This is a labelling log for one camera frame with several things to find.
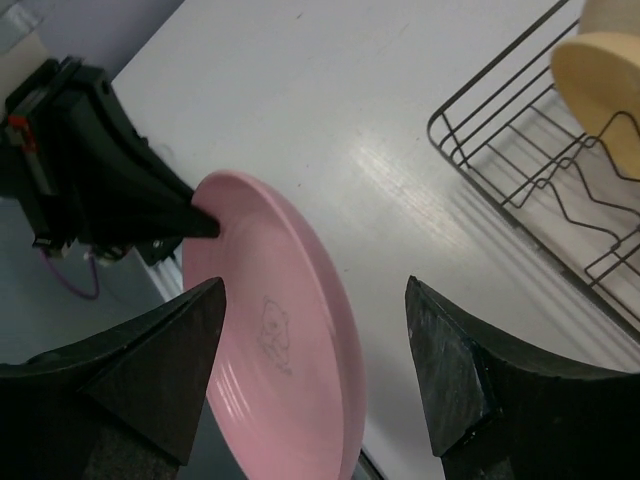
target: white table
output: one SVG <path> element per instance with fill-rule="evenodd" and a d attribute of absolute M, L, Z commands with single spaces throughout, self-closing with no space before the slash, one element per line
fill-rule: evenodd
<path fill-rule="evenodd" d="M 548 350 L 640 365 L 632 342 L 425 138 L 431 112 L 552 3 L 186 0 L 114 82 L 133 122 L 189 184 L 217 169 L 246 171 L 316 229 L 364 348 L 365 448 L 390 479 L 443 477 L 407 338 L 410 274 Z"/>

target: metal wire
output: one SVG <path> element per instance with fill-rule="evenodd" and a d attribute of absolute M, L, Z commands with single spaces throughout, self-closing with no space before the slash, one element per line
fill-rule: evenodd
<path fill-rule="evenodd" d="M 640 252 L 640 212 L 634 208 L 633 204 L 617 203 L 608 198 L 601 198 L 597 189 L 593 188 L 594 179 L 589 178 L 579 160 L 585 153 L 591 154 L 596 150 L 602 152 L 599 154 L 602 168 L 612 173 L 612 178 L 616 182 L 626 184 L 628 188 L 635 188 L 633 185 L 638 185 L 640 180 L 628 177 L 618 169 L 602 138 L 614 122 L 626 121 L 630 122 L 635 129 L 640 146 L 638 122 L 628 112 L 620 111 L 612 116 L 599 135 L 588 136 L 581 131 L 572 132 L 570 127 L 545 110 L 549 99 L 557 98 L 558 94 L 554 85 L 549 83 L 549 66 L 541 63 L 544 62 L 546 53 L 571 34 L 577 22 L 570 22 L 568 27 L 565 24 L 559 29 L 560 33 L 557 35 L 546 32 L 546 29 L 550 28 L 548 22 L 554 19 L 569 1 L 561 0 L 554 5 L 460 91 L 447 100 L 429 120 L 427 133 L 431 143 L 443 157 L 454 165 L 512 226 L 532 237 L 536 246 L 545 252 L 547 257 L 562 266 L 561 273 L 574 286 L 640 343 L 640 333 L 632 325 L 633 320 L 640 324 L 640 304 L 630 305 L 627 300 L 618 295 L 615 289 L 605 284 L 605 280 L 611 278 L 614 273 L 622 275 L 621 269 L 624 269 L 624 273 L 627 274 L 625 278 L 640 287 L 640 267 L 634 266 L 629 261 L 634 254 Z M 543 27 L 546 33 L 541 34 L 539 32 Z M 485 82 L 487 76 L 500 70 L 496 67 L 506 69 L 506 59 L 513 59 L 516 55 L 514 52 L 526 45 L 528 41 L 534 41 L 532 38 L 535 35 L 546 35 L 547 39 L 553 38 L 553 40 L 548 43 L 548 40 L 543 38 L 542 48 L 529 57 L 530 60 L 526 61 L 522 68 L 499 84 L 498 88 L 491 89 L 492 93 L 488 97 L 476 101 L 476 107 L 473 106 L 473 102 L 467 107 L 474 88 L 480 82 Z M 470 113 L 460 114 L 460 111 L 464 112 L 465 109 Z M 524 122 L 525 119 L 528 120 L 529 125 L 532 122 L 535 123 L 537 128 L 547 132 L 554 139 L 562 138 L 563 140 L 559 141 L 562 148 L 557 152 L 550 152 L 545 145 L 519 125 L 519 122 Z M 518 158 L 522 155 L 514 155 L 513 152 L 508 151 L 508 148 L 500 146 L 497 141 L 499 138 L 507 138 L 510 146 L 514 143 L 522 145 L 522 149 L 526 148 L 527 152 L 531 152 L 528 155 L 535 158 L 539 167 L 531 172 L 531 165 L 535 164 L 530 162 L 524 168 L 522 158 Z M 496 172 L 509 179 L 508 187 L 501 184 L 501 177 Z M 562 188 L 567 188 L 562 183 L 567 175 L 570 175 L 572 182 L 580 186 L 583 198 L 590 202 L 590 208 L 600 209 L 603 212 L 601 218 L 610 217 L 610 212 L 621 212 L 629 215 L 630 218 L 635 217 L 633 225 L 625 227 L 626 231 L 621 232 L 612 228 L 607 222 L 591 221 L 576 216 L 573 210 L 574 205 L 564 198 L 565 194 L 562 191 Z M 602 248 L 596 258 L 576 267 L 575 262 L 566 261 L 566 251 L 574 246 L 547 244 L 531 233 L 531 230 L 535 229 L 533 224 L 536 219 L 531 218 L 531 215 L 518 216 L 517 212 L 532 201 L 535 192 L 542 191 L 546 191 L 547 201 L 552 199 L 555 202 L 562 218 L 568 224 L 578 230 L 591 231 L 604 235 L 603 238 L 609 238 L 606 247 Z"/>

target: bear drawing on plate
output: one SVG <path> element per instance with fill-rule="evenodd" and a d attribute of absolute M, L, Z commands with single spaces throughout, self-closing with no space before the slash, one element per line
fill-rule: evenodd
<path fill-rule="evenodd" d="M 289 316 L 269 297 L 264 297 L 258 344 L 278 370 L 291 375 L 291 368 L 289 368 Z"/>

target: cable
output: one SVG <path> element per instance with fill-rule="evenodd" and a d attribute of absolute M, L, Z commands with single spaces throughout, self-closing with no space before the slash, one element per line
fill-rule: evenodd
<path fill-rule="evenodd" d="M 77 297 L 84 298 L 85 300 L 97 300 L 100 296 L 100 282 L 98 281 L 98 271 L 96 268 L 96 259 L 91 252 L 88 253 L 87 261 L 89 262 L 89 270 L 91 271 L 91 278 L 93 280 L 93 292 L 85 292 L 73 285 L 67 280 L 62 273 L 58 271 L 53 262 L 47 255 L 40 250 L 40 255 L 44 260 L 45 265 L 49 268 L 54 277 L 71 293 Z"/>

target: black wire rack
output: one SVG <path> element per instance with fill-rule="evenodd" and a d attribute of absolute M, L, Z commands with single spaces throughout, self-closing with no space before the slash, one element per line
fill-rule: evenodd
<path fill-rule="evenodd" d="M 561 0 L 429 120 L 427 134 L 525 242 L 640 343 L 640 180 L 584 133 L 555 90 L 549 55 L 576 33 Z"/>

